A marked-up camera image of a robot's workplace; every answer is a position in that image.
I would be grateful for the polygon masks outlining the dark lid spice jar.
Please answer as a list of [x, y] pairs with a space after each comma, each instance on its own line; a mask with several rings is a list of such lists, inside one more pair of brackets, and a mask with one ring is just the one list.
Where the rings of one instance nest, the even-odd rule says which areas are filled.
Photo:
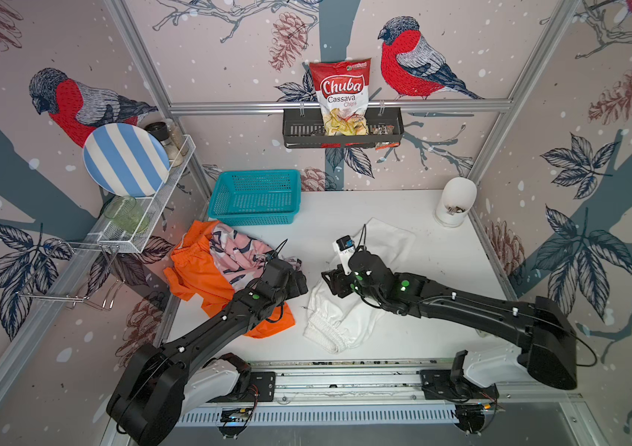
[[144, 129], [161, 143], [170, 163], [174, 165], [181, 163], [182, 157], [179, 148], [171, 139], [167, 123], [163, 121], [150, 123], [146, 125]]

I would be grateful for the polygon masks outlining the aluminium mounting rail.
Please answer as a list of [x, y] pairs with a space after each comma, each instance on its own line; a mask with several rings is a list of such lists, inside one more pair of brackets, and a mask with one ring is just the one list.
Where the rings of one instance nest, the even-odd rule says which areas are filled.
[[427, 401], [421, 390], [421, 370], [449, 370], [453, 359], [317, 361], [249, 363], [248, 372], [238, 371], [225, 360], [216, 360], [202, 368], [178, 391], [178, 402], [195, 409], [211, 399], [235, 390], [240, 377], [248, 380], [251, 372], [274, 372], [274, 400], [263, 405], [280, 406], [360, 406], [424, 405], [449, 401]]

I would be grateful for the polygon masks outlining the teal plastic basket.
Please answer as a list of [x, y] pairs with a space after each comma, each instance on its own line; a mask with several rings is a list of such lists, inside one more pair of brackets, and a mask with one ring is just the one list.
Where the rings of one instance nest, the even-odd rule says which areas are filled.
[[207, 215], [231, 227], [289, 225], [300, 204], [297, 170], [229, 171], [218, 177]]

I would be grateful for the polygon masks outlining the red Chuba chips bag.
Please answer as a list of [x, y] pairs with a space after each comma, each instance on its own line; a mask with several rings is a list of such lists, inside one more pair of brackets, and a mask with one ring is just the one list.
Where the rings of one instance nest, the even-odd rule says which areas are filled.
[[310, 63], [325, 135], [366, 136], [371, 60]]

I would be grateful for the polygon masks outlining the blue striped plate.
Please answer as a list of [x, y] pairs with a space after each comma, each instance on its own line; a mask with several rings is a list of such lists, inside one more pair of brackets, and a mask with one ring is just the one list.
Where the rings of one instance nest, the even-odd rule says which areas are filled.
[[117, 196], [144, 198], [165, 185], [170, 161], [163, 145], [146, 130], [129, 124], [101, 126], [83, 150], [89, 176]]

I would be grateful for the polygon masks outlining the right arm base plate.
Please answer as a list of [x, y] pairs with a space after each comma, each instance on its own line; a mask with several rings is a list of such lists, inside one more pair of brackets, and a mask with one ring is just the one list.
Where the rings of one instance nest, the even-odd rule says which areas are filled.
[[494, 401], [500, 396], [495, 385], [480, 388], [466, 379], [451, 378], [449, 370], [421, 370], [421, 390], [427, 401], [449, 401], [464, 404], [473, 400]]

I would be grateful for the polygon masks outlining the black wall shelf basket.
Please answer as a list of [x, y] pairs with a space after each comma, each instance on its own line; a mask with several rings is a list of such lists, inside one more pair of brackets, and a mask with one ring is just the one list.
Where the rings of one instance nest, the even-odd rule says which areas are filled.
[[286, 110], [282, 136], [287, 148], [376, 148], [399, 144], [404, 124], [399, 108], [368, 109], [349, 119], [320, 110]]

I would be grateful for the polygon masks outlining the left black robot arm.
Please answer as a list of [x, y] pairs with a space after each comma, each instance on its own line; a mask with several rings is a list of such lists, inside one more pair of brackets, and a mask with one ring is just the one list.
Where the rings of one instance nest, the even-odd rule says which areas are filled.
[[260, 323], [285, 318], [284, 304], [308, 291], [306, 277], [288, 262], [274, 258], [260, 277], [237, 292], [217, 315], [176, 340], [141, 346], [128, 362], [107, 405], [116, 429], [139, 445], [158, 445], [172, 431], [186, 401], [185, 390], [196, 373], [214, 377], [238, 372], [226, 360], [204, 368], [234, 339]]

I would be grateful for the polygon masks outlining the orange garment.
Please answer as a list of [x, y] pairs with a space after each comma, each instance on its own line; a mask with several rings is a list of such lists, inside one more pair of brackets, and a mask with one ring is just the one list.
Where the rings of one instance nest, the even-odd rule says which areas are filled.
[[225, 308], [237, 310], [234, 300], [251, 307], [265, 300], [254, 290], [260, 277], [235, 292], [217, 270], [209, 252], [209, 239], [217, 223], [219, 221], [194, 222], [171, 253], [173, 266], [163, 271], [171, 293], [184, 301], [199, 295], [202, 309], [209, 317], [219, 315]]

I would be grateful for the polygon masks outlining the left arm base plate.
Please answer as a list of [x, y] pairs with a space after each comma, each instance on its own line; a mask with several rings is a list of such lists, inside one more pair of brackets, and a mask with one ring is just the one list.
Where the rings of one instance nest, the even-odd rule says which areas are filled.
[[233, 392], [211, 399], [210, 403], [252, 403], [257, 397], [260, 403], [274, 400], [276, 374], [274, 372], [251, 372], [248, 380], [240, 377]]

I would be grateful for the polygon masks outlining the white ceramic holder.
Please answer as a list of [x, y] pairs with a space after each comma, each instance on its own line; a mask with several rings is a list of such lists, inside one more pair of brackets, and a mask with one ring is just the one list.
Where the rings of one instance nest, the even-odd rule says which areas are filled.
[[477, 199], [477, 185], [468, 178], [453, 178], [442, 190], [434, 217], [446, 228], [457, 228], [464, 223]]

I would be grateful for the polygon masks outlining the green glass cup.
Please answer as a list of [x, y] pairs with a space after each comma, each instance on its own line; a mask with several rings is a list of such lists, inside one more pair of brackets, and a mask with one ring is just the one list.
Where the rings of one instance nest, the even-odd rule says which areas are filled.
[[130, 234], [145, 232], [149, 225], [149, 218], [139, 201], [131, 196], [115, 196], [104, 206], [102, 215], [115, 226]]

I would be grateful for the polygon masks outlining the clear spice jar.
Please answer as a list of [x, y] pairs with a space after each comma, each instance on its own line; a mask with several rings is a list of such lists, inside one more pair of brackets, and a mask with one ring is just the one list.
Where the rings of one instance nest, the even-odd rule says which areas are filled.
[[189, 152], [189, 146], [186, 143], [184, 133], [174, 120], [165, 118], [164, 122], [167, 126], [172, 144], [179, 150], [179, 155], [175, 158], [175, 167], [177, 167], [185, 161], [185, 156]]

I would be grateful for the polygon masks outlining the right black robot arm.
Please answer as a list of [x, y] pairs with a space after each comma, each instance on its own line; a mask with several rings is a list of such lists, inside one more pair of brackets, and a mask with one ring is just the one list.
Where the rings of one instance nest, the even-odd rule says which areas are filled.
[[367, 250], [356, 252], [349, 265], [321, 273], [332, 294], [357, 294], [364, 303], [399, 316], [439, 319], [464, 325], [508, 341], [514, 359], [488, 359], [466, 353], [458, 359], [469, 383], [488, 388], [523, 371], [533, 380], [557, 390], [575, 390], [577, 337], [554, 301], [537, 297], [533, 303], [483, 297], [457, 290], [429, 278], [392, 271]]

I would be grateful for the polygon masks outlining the pink patterned garment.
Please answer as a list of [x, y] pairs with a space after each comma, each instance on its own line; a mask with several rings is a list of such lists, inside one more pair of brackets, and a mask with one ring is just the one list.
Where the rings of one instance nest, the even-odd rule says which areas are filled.
[[284, 258], [266, 243], [234, 230], [224, 223], [217, 223], [209, 239], [209, 252], [217, 270], [235, 292], [259, 278], [269, 260], [280, 258], [297, 271], [302, 262], [297, 258]]

